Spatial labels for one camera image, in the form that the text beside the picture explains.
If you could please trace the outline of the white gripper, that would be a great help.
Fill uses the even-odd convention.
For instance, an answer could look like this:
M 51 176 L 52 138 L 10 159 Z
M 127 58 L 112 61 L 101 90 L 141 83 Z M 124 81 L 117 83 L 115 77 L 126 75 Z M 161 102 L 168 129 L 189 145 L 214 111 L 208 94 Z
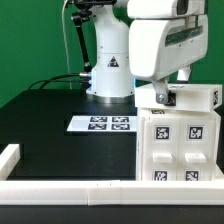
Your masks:
M 130 70 L 136 79 L 153 82 L 156 102 L 168 102 L 168 80 L 178 71 L 177 81 L 188 83 L 190 64 L 203 58 L 208 48 L 208 17 L 171 20 L 134 20 L 129 32 Z

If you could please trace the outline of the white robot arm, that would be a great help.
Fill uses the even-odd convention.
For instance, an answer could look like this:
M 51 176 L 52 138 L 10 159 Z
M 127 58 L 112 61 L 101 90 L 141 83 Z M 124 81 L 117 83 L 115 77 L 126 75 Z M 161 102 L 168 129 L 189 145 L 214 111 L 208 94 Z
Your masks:
M 157 103 L 168 104 L 169 75 L 189 75 L 206 55 L 206 0 L 99 0 L 92 13 L 97 63 L 88 93 L 98 98 L 127 98 L 138 79 L 153 84 Z

